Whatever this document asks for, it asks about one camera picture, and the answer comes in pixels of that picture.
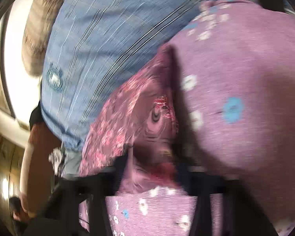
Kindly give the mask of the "maroon pink floral garment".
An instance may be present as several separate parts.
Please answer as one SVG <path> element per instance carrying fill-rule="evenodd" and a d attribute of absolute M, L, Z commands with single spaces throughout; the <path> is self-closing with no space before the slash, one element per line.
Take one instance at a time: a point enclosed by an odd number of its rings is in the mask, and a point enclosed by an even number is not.
<path fill-rule="evenodd" d="M 143 193 L 173 195 L 172 143 L 178 123 L 172 102 L 174 58 L 164 45 L 137 74 L 117 88 L 91 124 L 82 152 L 80 175 L 89 176 L 126 155 L 117 193 L 134 197 L 140 214 L 148 214 Z"/>

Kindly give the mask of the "grey folded cloth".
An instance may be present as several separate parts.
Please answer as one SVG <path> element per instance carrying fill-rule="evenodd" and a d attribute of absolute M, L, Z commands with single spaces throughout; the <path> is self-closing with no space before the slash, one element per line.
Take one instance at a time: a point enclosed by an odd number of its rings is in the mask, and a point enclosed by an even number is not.
<path fill-rule="evenodd" d="M 82 153 L 61 146 L 53 149 L 48 161 L 52 164 L 55 176 L 71 179 L 79 176 Z"/>

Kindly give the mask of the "purple floral bedsheet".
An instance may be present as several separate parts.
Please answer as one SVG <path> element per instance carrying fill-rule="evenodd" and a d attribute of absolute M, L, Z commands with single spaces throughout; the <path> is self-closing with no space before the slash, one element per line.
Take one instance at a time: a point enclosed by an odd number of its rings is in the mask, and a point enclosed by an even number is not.
<path fill-rule="evenodd" d="M 244 0 L 207 1 L 169 41 L 187 154 L 237 175 L 278 235 L 295 227 L 295 16 Z"/>

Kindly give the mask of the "beige striped pillow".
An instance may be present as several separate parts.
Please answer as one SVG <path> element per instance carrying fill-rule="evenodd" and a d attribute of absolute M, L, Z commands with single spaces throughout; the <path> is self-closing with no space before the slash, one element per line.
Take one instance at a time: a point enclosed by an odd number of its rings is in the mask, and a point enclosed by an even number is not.
<path fill-rule="evenodd" d="M 22 62 L 34 77 L 42 75 L 53 24 L 64 0 L 33 0 L 22 40 Z"/>

